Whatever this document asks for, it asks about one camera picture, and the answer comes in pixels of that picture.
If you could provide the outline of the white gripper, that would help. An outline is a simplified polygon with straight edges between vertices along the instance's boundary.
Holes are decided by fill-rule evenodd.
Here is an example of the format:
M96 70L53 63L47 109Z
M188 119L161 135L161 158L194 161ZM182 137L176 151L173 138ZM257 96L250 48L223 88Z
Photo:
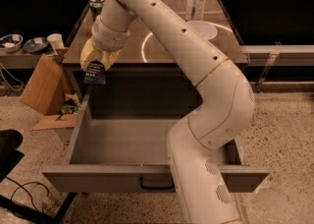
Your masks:
M80 53L80 66L85 71L90 62L101 58L102 50L101 63L105 70L109 70L119 58L119 50L125 46L131 33L107 27L100 17L96 18L91 33L92 37L86 41Z

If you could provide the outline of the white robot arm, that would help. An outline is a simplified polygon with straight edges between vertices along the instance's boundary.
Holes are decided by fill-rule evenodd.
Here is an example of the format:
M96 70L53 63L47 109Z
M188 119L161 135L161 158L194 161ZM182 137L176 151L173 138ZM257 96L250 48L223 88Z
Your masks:
M80 54L110 68L141 19L202 97L202 104L168 132L167 154L183 219L189 224L242 224L216 164L215 150L235 138L254 112L254 95L241 70L162 0L105 0Z

